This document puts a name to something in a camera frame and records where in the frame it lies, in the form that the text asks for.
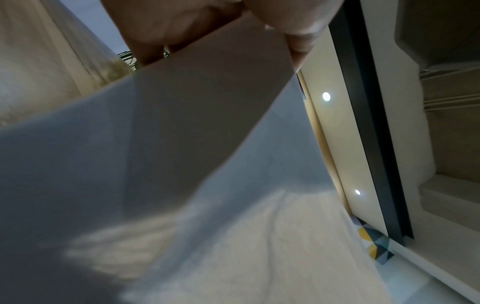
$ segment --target skin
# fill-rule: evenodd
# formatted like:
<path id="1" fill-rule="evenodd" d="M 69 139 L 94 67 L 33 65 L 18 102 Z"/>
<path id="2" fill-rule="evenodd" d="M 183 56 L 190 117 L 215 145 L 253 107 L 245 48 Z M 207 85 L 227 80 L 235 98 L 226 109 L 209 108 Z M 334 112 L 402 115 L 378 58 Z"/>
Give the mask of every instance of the skin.
<path id="1" fill-rule="evenodd" d="M 343 0 L 101 0 L 142 65 L 162 59 L 251 11 L 285 34 L 299 68 Z"/>

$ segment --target ceiling light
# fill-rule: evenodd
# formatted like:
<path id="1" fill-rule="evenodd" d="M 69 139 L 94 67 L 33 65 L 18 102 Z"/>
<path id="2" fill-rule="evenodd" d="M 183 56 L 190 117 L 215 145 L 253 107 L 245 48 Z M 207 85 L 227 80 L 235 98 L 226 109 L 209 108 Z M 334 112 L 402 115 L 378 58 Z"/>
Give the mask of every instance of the ceiling light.
<path id="1" fill-rule="evenodd" d="M 330 99 L 332 98 L 329 92 L 324 92 L 321 96 L 325 101 L 330 101 Z"/>

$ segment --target white wall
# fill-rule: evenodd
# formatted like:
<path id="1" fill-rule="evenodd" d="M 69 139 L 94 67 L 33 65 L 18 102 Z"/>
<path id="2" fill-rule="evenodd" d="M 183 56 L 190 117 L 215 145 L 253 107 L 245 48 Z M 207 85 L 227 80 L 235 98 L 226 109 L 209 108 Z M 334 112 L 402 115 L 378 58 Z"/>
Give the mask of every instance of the white wall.
<path id="1" fill-rule="evenodd" d="M 100 0 L 60 0 L 112 51 L 128 51 L 123 38 L 105 12 Z"/>
<path id="2" fill-rule="evenodd" d="M 328 29 L 301 68 L 352 213 L 388 235 L 357 122 Z M 323 92 L 331 100 L 322 99 Z"/>
<path id="3" fill-rule="evenodd" d="M 407 250 L 419 257 L 414 263 L 424 260 L 437 267 L 431 271 L 427 263 L 418 264 L 480 303 L 480 233 L 425 212 L 420 204 L 418 186 L 434 175 L 435 164 L 419 68 L 394 41 L 398 0 L 361 0 L 361 4 L 415 235 L 414 241 L 407 242 Z M 452 285 L 439 273 L 448 273 L 469 288 Z"/>

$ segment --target dark door frame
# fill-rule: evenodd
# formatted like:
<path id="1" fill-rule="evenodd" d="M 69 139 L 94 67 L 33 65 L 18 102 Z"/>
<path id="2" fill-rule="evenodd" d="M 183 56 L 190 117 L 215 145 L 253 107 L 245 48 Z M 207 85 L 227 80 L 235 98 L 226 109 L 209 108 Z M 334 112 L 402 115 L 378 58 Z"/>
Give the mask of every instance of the dark door frame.
<path id="1" fill-rule="evenodd" d="M 404 245 L 414 235 L 360 0 L 346 0 L 329 28 L 388 235 Z"/>

